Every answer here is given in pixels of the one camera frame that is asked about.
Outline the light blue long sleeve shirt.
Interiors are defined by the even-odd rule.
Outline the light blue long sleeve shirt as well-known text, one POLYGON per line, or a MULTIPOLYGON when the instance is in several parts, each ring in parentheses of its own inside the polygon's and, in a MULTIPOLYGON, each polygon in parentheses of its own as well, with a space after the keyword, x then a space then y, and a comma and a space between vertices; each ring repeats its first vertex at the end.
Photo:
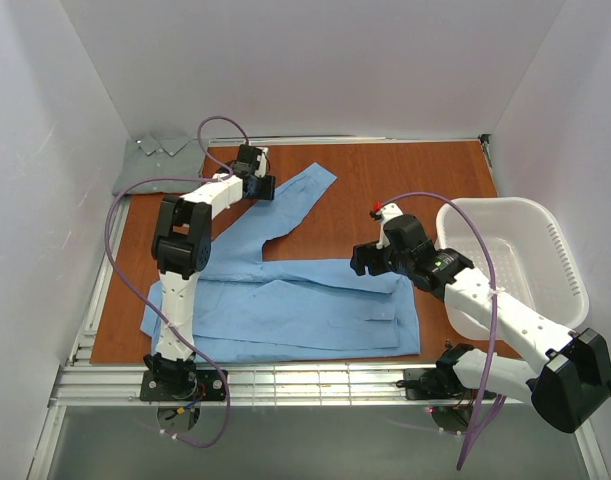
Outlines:
POLYGON ((198 280, 193 339, 218 363, 416 355, 410 281, 357 276, 346 259, 266 261, 264 244, 296 229, 336 177, 312 164, 212 243, 198 280))

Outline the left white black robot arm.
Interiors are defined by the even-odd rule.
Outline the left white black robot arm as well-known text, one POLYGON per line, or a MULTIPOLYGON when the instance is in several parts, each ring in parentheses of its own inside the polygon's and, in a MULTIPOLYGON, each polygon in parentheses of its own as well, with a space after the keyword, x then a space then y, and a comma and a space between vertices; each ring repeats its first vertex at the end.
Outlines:
POLYGON ((194 296, 211 255, 212 220, 244 199, 274 198, 268 149, 242 144, 234 161, 208 182, 181 196, 163 199, 152 241, 162 297, 160 333, 144 362, 156 386, 175 399, 198 388, 192 337, 194 296))

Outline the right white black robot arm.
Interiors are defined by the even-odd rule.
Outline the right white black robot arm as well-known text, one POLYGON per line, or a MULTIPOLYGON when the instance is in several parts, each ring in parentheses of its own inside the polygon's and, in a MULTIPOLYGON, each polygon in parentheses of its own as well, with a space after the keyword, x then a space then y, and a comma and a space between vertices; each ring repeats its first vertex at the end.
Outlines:
POLYGON ((370 215, 380 237, 354 247, 350 266, 357 275, 400 274, 496 333, 520 356, 488 361, 481 350, 458 344, 432 370, 408 381, 408 388, 444 398, 478 387, 486 376, 488 391, 532 405, 565 433, 575 432, 611 397, 611 360, 602 335, 590 328, 578 333, 493 290, 470 259, 435 248, 420 221, 396 205, 370 215))

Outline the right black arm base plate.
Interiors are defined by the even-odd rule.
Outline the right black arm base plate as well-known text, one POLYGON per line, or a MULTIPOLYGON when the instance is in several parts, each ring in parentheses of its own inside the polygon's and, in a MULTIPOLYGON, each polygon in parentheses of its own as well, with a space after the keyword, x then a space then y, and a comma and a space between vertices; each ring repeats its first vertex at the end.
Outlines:
POLYGON ((395 385, 408 400, 465 400, 476 396, 451 369, 438 367, 405 369, 395 385))

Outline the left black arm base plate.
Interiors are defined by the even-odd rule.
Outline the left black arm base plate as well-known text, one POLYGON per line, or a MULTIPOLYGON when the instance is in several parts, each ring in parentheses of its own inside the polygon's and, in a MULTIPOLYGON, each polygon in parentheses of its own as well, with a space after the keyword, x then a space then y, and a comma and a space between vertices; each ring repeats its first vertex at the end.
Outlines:
POLYGON ((180 381, 146 371, 139 399, 144 402, 224 401, 226 392, 224 382, 215 370, 199 369, 180 381))

